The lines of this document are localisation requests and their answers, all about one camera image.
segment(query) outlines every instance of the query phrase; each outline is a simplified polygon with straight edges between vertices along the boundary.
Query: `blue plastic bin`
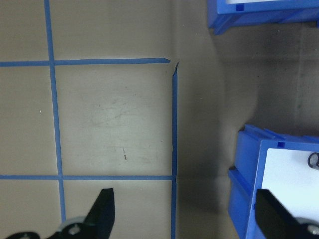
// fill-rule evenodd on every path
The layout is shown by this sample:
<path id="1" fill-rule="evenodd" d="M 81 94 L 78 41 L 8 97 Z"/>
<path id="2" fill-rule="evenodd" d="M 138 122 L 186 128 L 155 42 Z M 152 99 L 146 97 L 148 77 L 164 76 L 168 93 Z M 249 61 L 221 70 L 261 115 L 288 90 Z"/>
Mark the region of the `blue plastic bin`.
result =
<path id="1" fill-rule="evenodd" d="M 265 238 L 256 224 L 254 207 L 257 189 L 263 184 L 268 149 L 319 152 L 319 138 L 276 134 L 252 125 L 239 132 L 235 167 L 229 170 L 232 186 L 228 212 L 240 239 Z"/>
<path id="2" fill-rule="evenodd" d="M 232 26 L 262 23 L 289 23 L 319 20 L 318 0 L 277 0 L 232 3 L 227 0 L 208 0 L 208 27 L 216 35 Z"/>

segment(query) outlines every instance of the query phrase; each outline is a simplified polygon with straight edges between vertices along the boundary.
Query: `blue tape line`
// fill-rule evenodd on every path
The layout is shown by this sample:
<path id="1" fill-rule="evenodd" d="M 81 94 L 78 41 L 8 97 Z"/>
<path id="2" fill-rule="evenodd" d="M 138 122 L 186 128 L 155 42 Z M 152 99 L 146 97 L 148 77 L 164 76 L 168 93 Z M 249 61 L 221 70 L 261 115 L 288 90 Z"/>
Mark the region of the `blue tape line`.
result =
<path id="1" fill-rule="evenodd" d="M 49 0 L 44 0 L 44 10 L 45 10 L 46 39 L 47 39 L 47 43 L 48 43 L 49 61 L 54 63 L 51 13 L 50 13 L 50 1 Z"/>
<path id="2" fill-rule="evenodd" d="M 170 213 L 170 237 L 175 239 L 176 235 L 176 201 L 177 201 L 177 106 L 178 106 L 178 79 L 177 79 L 177 68 L 172 78 L 172 182 L 171 182 L 171 213 Z"/>
<path id="3" fill-rule="evenodd" d="M 82 60 L 56 60 L 55 65 L 114 65 L 114 64 L 152 64 L 169 63 L 165 58 L 136 58 L 136 59 L 82 59 Z"/>
<path id="4" fill-rule="evenodd" d="M 65 197 L 64 197 L 64 184 L 62 177 L 59 178 L 59 193 L 60 193 L 60 210 L 61 210 L 61 220 L 64 222 L 66 220 L 65 213 Z"/>
<path id="5" fill-rule="evenodd" d="M 46 36 L 47 36 L 47 43 L 48 43 L 48 55 L 49 55 L 49 63 L 50 63 L 53 120 L 54 120 L 54 132 L 55 132 L 56 161 L 57 161 L 58 181 L 59 181 L 61 220 L 62 222 L 64 222 L 66 220 L 66 215 L 65 215 L 62 157 L 61 157 L 60 124 L 59 124 L 58 99 L 57 99 L 56 79 L 55 79 L 54 53 L 53 53 L 53 40 L 52 40 L 51 14 L 50 14 L 49 0 L 44 0 L 44 11 L 45 11 Z"/>
<path id="6" fill-rule="evenodd" d="M 0 67 L 48 66 L 49 61 L 2 61 Z"/>
<path id="7" fill-rule="evenodd" d="M 0 175 L 0 179 L 9 180 L 58 180 L 57 175 Z"/>
<path id="8" fill-rule="evenodd" d="M 177 68 L 176 65 L 175 72 L 172 79 L 172 175 L 177 175 L 177 110 L 178 110 L 178 80 L 177 80 Z"/>
<path id="9" fill-rule="evenodd" d="M 63 176 L 64 180 L 172 180 L 172 176 Z"/>

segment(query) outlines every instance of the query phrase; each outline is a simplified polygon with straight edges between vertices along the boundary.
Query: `beige floor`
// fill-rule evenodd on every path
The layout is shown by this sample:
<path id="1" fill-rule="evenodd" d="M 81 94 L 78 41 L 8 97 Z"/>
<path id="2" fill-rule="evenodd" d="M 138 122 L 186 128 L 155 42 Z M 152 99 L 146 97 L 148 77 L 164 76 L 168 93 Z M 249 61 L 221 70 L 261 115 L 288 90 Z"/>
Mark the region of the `beige floor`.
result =
<path id="1" fill-rule="evenodd" d="M 245 123 L 319 135 L 314 23 L 214 36 L 205 0 L 52 0 L 56 60 L 167 58 L 167 64 L 56 66 L 65 175 L 170 175 L 171 76 L 178 68 L 179 239 L 237 238 L 227 214 Z M 48 60 L 42 0 L 0 4 L 0 61 Z M 0 174 L 57 175 L 48 66 L 0 68 Z M 65 181 L 66 217 L 114 187 L 112 239 L 170 238 L 170 181 Z M 56 180 L 0 180 L 0 238 L 51 235 Z"/>

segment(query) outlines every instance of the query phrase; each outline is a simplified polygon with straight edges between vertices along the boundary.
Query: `white label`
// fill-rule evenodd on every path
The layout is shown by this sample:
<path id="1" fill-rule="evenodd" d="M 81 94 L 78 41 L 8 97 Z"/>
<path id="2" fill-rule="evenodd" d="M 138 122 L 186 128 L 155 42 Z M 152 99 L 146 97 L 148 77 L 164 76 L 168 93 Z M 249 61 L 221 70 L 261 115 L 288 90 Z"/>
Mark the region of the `white label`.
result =
<path id="1" fill-rule="evenodd" d="M 268 149 L 262 189 L 294 216 L 319 222 L 319 170 L 308 166 L 313 152 Z"/>

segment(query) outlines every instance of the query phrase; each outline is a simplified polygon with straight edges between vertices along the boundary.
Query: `tile grid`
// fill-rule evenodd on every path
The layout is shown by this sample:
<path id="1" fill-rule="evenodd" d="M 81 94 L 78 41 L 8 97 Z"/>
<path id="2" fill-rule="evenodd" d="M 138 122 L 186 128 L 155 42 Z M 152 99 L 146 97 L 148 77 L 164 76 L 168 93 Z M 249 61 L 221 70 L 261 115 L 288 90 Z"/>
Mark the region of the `tile grid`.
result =
<path id="1" fill-rule="evenodd" d="M 51 92 L 53 104 L 53 118 L 55 131 L 55 145 L 57 157 L 58 175 L 0 175 L 1 179 L 6 180 L 58 180 L 61 220 L 66 220 L 65 200 L 64 200 L 64 180 L 170 180 L 171 185 L 171 239 L 175 238 L 176 224 L 176 198 L 177 198 L 177 67 L 172 78 L 172 175 L 170 176 L 68 176 L 63 175 L 61 143 L 60 143 L 60 127 L 59 113 L 57 101 L 57 89 L 55 79 L 56 65 L 110 65 L 110 64 L 163 64 L 169 63 L 170 60 L 165 58 L 135 58 L 135 59 L 79 59 L 79 60 L 54 60 L 53 39 L 51 29 L 50 2 L 44 0 L 46 34 L 48 45 L 48 61 L 10 61 L 0 62 L 0 67 L 23 67 L 23 66 L 49 66 L 51 78 Z"/>

